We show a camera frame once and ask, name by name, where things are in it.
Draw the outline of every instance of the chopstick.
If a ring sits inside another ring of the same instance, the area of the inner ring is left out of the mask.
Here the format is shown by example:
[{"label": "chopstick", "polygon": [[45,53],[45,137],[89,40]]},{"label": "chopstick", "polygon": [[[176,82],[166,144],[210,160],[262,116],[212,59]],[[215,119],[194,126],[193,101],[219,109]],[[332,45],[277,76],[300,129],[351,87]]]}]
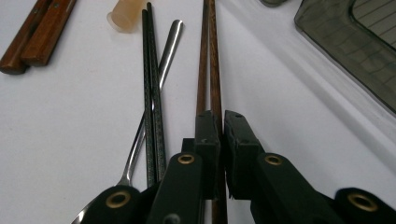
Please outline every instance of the chopstick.
[{"label": "chopstick", "polygon": [[[215,0],[204,0],[202,31],[201,31],[201,51],[198,74],[198,91],[196,114],[205,111],[206,104],[206,69],[207,69],[207,39],[209,32],[209,52],[210,52],[210,108],[217,117],[216,126],[219,139],[222,137],[222,111],[221,111],[221,90],[219,78],[219,50],[216,25],[216,5]],[[225,224],[227,218],[227,202],[225,190],[225,174],[222,160],[219,160],[218,174],[218,198],[212,200],[212,223]]]},{"label": "chopstick", "polygon": [[160,81],[158,77],[157,50],[151,3],[142,10],[146,161],[148,187],[163,178],[166,158],[163,138],[163,117],[161,108]]},{"label": "chopstick", "polygon": [[198,71],[198,91],[196,115],[205,111],[206,107],[206,77],[207,77],[207,32],[208,32],[208,0],[204,0],[202,10],[201,50]]},{"label": "chopstick", "polygon": [[[218,34],[216,25],[216,3],[209,0],[209,47],[210,47],[210,108],[217,117],[217,127],[219,139],[222,138],[222,110],[221,110],[221,90],[219,75],[219,50]],[[218,176],[219,197],[212,201],[212,223],[228,223],[227,202],[225,189],[224,164],[219,159]]]},{"label": "chopstick", "polygon": [[37,0],[35,2],[21,29],[4,53],[0,61],[0,71],[10,75],[19,75],[25,72],[28,65],[21,60],[21,54],[35,33],[37,26],[43,20],[51,2],[52,0]]}]

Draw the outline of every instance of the wooden handle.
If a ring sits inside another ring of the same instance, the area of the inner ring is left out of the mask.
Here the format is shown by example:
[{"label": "wooden handle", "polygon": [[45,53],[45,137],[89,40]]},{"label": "wooden handle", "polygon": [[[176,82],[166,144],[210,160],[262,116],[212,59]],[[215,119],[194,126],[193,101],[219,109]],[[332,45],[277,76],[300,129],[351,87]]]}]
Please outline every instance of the wooden handle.
[{"label": "wooden handle", "polygon": [[54,0],[24,49],[21,59],[32,66],[46,65],[76,0]]},{"label": "wooden handle", "polygon": [[52,0],[37,0],[20,30],[15,35],[0,61],[0,71],[10,75],[23,74],[27,65],[21,60],[21,53],[42,21]]}]

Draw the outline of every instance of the utensil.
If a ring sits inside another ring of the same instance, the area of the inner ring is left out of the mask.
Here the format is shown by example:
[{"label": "utensil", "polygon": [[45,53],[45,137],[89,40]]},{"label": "utensil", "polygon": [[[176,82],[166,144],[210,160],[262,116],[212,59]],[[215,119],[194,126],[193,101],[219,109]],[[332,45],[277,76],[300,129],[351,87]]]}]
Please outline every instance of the utensil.
[{"label": "utensil", "polygon": [[[166,41],[165,49],[163,51],[163,56],[161,59],[161,63],[159,66],[160,72],[160,89],[163,87],[163,83],[166,79],[166,76],[169,72],[170,64],[175,56],[175,52],[177,49],[177,44],[179,42],[181,32],[183,28],[183,22],[176,20],[172,23],[168,39]],[[139,192],[137,189],[133,188],[132,185],[132,174],[134,172],[134,166],[136,164],[137,155],[140,151],[140,148],[143,144],[143,140],[145,138],[145,117],[143,115],[140,120],[140,124],[137,130],[137,134],[134,138],[134,143],[132,145],[130,154],[128,156],[128,160],[126,162],[122,177],[117,183],[115,187],[109,188],[102,192],[98,197],[93,199],[90,203],[88,203],[76,216],[75,220],[71,224],[80,224],[83,221],[83,218],[87,216],[87,212],[98,203],[94,203],[95,201],[103,201],[106,206],[114,207],[114,208],[122,208],[125,210],[132,210],[133,207],[124,206],[131,199],[137,197]],[[96,206],[95,209],[98,211],[101,209],[100,206]],[[112,216],[104,217],[106,219],[113,218]]]}]

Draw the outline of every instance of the black plastic part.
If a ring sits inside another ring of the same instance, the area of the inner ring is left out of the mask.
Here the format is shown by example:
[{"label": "black plastic part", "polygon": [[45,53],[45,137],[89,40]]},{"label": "black plastic part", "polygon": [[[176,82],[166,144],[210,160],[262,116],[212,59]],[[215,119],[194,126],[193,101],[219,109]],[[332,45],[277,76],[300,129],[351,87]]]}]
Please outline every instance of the black plastic part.
[{"label": "black plastic part", "polygon": [[260,0],[267,7],[278,7],[286,0]]},{"label": "black plastic part", "polygon": [[372,193],[362,189],[338,190],[334,204],[348,223],[396,223],[396,212]]},{"label": "black plastic part", "polygon": [[194,152],[204,161],[203,194],[205,199],[217,198],[217,176],[219,173],[220,140],[216,128],[216,117],[205,111],[195,118]]},{"label": "black plastic part", "polygon": [[81,224],[129,224],[141,221],[141,214],[137,210],[138,198],[139,191],[132,187],[115,186],[107,189],[91,204]]},{"label": "black plastic part", "polygon": [[[387,14],[383,15],[383,11],[378,10],[384,1],[360,1],[362,4],[368,2],[368,6],[362,5],[359,8],[354,7],[355,2],[356,0],[304,0],[294,22],[380,102],[396,113],[396,51],[392,46],[396,45],[393,34],[396,33],[396,7],[384,5]],[[360,23],[363,18],[356,19],[352,12],[356,15],[370,16],[369,14],[376,13],[377,16],[388,17],[385,18],[387,20],[371,17],[370,21],[376,24],[366,27]],[[377,25],[381,25],[380,31],[385,29],[379,36],[374,29]]]},{"label": "black plastic part", "polygon": [[230,110],[224,119],[227,185],[235,199],[250,200],[257,185],[253,167],[264,152],[244,116]]},{"label": "black plastic part", "polygon": [[195,152],[194,151],[194,138],[183,138],[183,142],[181,145],[181,152]]},{"label": "black plastic part", "polygon": [[286,158],[262,153],[256,164],[260,190],[258,197],[252,199],[255,220],[274,223],[266,217],[257,217],[267,213],[274,214],[276,218],[270,218],[279,224],[345,223]]},{"label": "black plastic part", "polygon": [[148,224],[202,223],[202,166],[202,159],[196,153],[183,152],[171,158]]}]

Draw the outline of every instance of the wooden chopstick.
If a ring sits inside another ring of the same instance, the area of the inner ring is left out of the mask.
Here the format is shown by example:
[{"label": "wooden chopstick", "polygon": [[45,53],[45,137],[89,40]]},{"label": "wooden chopstick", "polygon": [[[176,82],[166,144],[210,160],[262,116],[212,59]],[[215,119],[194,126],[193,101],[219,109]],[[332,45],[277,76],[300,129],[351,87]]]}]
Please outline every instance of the wooden chopstick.
[{"label": "wooden chopstick", "polygon": [[[207,69],[207,39],[209,32],[210,49],[210,107],[217,117],[217,129],[219,139],[222,137],[222,111],[221,111],[221,90],[219,78],[219,51],[216,25],[216,5],[215,0],[204,0],[201,50],[198,74],[197,107],[196,114],[205,111],[206,104],[206,69]],[[227,202],[225,190],[225,174],[222,160],[219,160],[218,175],[218,198],[212,200],[212,223],[225,224],[227,218]]]},{"label": "wooden chopstick", "polygon": [[52,0],[37,0],[21,29],[17,32],[7,51],[0,61],[0,71],[10,75],[23,74],[28,65],[21,60],[21,54],[35,33],[37,26],[43,20],[44,15]]},{"label": "wooden chopstick", "polygon": [[[219,50],[218,50],[218,33],[216,25],[216,3],[215,0],[209,0],[209,46],[210,46],[210,107],[217,117],[217,127],[219,139],[222,138],[222,111],[221,111],[221,90],[219,75]],[[224,164],[221,157],[219,158],[219,176],[218,176],[219,197],[212,201],[212,223],[226,224],[227,218],[227,201],[225,189],[225,172]]]},{"label": "wooden chopstick", "polygon": [[204,0],[202,11],[201,50],[198,71],[198,91],[196,115],[201,114],[206,108],[206,77],[207,77],[207,32],[208,32],[208,0]]}]

